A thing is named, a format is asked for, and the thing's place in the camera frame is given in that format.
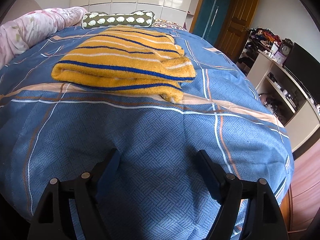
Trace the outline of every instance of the alarm clock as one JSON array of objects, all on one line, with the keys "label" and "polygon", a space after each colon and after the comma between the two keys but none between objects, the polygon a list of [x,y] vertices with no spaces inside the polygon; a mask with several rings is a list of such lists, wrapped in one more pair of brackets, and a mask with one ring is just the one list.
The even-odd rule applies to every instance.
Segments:
[{"label": "alarm clock", "polygon": [[287,58],[289,56],[291,49],[292,49],[292,45],[288,43],[286,40],[284,40],[282,41],[278,52]]}]

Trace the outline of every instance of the black monitor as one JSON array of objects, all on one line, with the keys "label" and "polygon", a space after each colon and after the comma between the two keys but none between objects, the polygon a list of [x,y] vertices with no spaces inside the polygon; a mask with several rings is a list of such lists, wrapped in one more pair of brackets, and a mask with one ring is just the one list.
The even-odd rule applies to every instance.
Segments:
[{"label": "black monitor", "polygon": [[302,83],[315,102],[320,104],[320,63],[295,43],[283,65]]}]

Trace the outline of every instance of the folded sweater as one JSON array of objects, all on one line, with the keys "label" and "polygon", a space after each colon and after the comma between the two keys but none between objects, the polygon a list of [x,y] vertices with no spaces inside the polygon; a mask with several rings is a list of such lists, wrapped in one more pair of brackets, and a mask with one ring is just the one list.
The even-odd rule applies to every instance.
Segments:
[{"label": "folded sweater", "polygon": [[112,27],[83,42],[53,68],[52,78],[123,94],[160,94],[176,103],[179,82],[196,73],[184,50],[166,33]]}]

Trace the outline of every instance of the bed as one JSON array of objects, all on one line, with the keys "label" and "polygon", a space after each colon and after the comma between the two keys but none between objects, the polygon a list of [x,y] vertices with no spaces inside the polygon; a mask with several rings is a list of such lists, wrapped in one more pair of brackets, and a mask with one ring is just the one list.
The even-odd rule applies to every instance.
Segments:
[{"label": "bed", "polygon": [[[149,29],[172,35],[196,70],[178,104],[51,78],[66,53],[104,29],[64,28],[0,70],[0,193],[22,217],[30,221],[51,178],[74,179],[112,148],[120,166],[98,208],[114,240],[206,237],[220,205],[195,168],[201,149],[238,178],[265,178],[281,203],[293,175],[286,131],[237,66],[202,38],[172,25]],[[243,201],[232,239],[245,210]]]}]

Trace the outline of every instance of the screw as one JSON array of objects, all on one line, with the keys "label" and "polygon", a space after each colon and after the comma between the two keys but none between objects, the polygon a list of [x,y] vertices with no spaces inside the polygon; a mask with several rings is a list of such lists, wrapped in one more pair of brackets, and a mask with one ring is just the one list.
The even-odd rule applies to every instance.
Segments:
[{"label": "screw", "polygon": [[262,185],[266,185],[267,184],[267,181],[265,179],[259,179],[259,182],[262,184]]},{"label": "screw", "polygon": [[50,184],[54,185],[58,182],[56,178],[50,179]]},{"label": "screw", "polygon": [[83,179],[87,179],[89,177],[90,177],[90,173],[88,173],[88,172],[84,172],[81,174],[81,178],[83,178]]},{"label": "screw", "polygon": [[236,176],[232,173],[227,173],[226,176],[227,176],[227,179],[235,179],[236,178]]}]

